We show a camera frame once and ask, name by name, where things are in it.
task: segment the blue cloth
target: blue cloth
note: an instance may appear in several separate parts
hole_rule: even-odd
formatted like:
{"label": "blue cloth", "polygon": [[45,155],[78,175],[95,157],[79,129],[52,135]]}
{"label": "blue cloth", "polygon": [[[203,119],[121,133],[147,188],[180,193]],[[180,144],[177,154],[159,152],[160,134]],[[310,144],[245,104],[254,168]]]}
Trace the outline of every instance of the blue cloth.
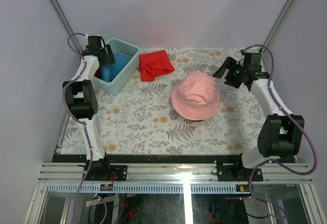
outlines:
{"label": "blue cloth", "polygon": [[118,73],[120,73],[120,71],[122,71],[122,69],[131,60],[129,57],[120,53],[115,53],[113,56],[116,61],[115,64],[100,67],[100,79],[105,82],[110,82],[116,78]]}

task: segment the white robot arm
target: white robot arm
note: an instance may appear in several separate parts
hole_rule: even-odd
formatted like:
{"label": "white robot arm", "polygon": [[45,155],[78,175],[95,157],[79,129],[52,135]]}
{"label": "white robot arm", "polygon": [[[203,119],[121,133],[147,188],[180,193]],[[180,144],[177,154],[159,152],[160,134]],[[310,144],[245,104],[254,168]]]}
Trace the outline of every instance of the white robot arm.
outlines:
{"label": "white robot arm", "polygon": [[214,73],[213,77],[222,78],[225,71],[225,84],[239,88],[244,84],[258,100],[266,121],[258,136],[258,145],[242,154],[240,167],[253,169],[267,159],[278,159],[282,156],[296,155],[299,151],[302,132],[281,111],[285,110],[303,128],[302,116],[294,115],[277,94],[269,73],[262,72],[260,53],[242,53],[244,61],[240,63],[227,57],[224,64]]}
{"label": "white robot arm", "polygon": [[[66,108],[77,121],[83,135],[86,158],[97,162],[104,159],[105,150],[99,139],[95,116],[98,112],[98,101],[91,81],[100,66],[113,64],[115,60],[110,45],[105,45],[101,36],[88,36],[87,39],[88,45],[82,53],[81,64],[75,76],[64,82],[63,87]],[[104,167],[104,163],[93,164],[93,168],[97,166]]]}

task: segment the hat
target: hat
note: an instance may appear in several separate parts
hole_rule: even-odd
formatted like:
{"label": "hat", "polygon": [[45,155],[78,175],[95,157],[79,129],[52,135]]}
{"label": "hat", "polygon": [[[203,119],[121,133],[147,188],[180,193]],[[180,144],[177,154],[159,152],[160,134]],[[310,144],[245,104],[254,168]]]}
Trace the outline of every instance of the hat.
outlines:
{"label": "hat", "polygon": [[172,103],[184,118],[198,121],[213,117],[220,105],[215,79],[201,71],[190,73],[174,88]]}

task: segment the red cloth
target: red cloth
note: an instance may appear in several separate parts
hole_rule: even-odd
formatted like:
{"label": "red cloth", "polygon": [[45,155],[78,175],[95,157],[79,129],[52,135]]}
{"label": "red cloth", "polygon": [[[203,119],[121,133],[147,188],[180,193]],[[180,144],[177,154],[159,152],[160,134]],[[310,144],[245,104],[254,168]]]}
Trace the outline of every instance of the red cloth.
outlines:
{"label": "red cloth", "polygon": [[141,81],[151,82],[155,77],[175,71],[165,50],[139,56]]}

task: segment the floral tablecloth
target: floral tablecloth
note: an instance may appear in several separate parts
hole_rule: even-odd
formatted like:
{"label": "floral tablecloth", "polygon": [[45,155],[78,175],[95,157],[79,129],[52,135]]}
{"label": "floral tablecloth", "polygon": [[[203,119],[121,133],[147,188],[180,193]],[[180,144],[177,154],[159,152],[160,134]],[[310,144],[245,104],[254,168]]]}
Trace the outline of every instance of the floral tablecloth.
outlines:
{"label": "floral tablecloth", "polygon": [[[143,49],[143,53],[158,51]],[[111,95],[96,89],[97,125],[107,154],[239,154],[256,146],[263,112],[255,97],[217,79],[221,104],[216,115],[193,122],[181,117],[171,103],[171,91],[188,73],[212,75],[227,56],[241,59],[240,48],[166,48],[176,71],[141,82],[137,71],[123,90]],[[85,154],[81,132],[70,119],[62,154]]]}

